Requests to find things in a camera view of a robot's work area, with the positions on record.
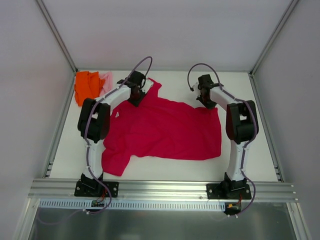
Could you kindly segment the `red t shirt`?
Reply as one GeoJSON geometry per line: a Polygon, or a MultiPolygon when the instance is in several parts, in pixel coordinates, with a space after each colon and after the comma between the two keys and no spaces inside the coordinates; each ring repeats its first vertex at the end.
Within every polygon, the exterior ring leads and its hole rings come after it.
{"type": "Polygon", "coordinates": [[[132,156],[190,161],[221,156],[218,109],[159,97],[162,85],[152,83],[139,106],[124,101],[112,111],[101,155],[105,173],[122,176],[132,156]]]}

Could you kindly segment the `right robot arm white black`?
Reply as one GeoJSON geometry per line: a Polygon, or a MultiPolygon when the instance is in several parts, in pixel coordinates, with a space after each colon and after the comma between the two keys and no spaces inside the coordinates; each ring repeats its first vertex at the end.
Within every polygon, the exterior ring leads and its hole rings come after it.
{"type": "Polygon", "coordinates": [[[219,184],[209,183],[209,199],[252,198],[246,176],[248,153],[253,140],[259,133],[255,102],[242,100],[229,93],[222,84],[214,83],[209,74],[198,78],[193,86],[200,101],[207,109],[220,106],[226,112],[225,131],[230,140],[229,164],[224,179],[219,184]]]}

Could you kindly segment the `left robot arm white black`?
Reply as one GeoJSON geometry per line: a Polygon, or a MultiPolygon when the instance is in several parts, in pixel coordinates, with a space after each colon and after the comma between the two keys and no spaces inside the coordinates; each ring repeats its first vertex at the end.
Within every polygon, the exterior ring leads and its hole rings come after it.
{"type": "Polygon", "coordinates": [[[152,85],[146,75],[133,71],[105,95],[83,101],[77,129],[86,146],[86,166],[76,183],[76,197],[100,197],[108,192],[103,182],[102,147],[110,130],[112,111],[126,101],[139,106],[152,85]]]}

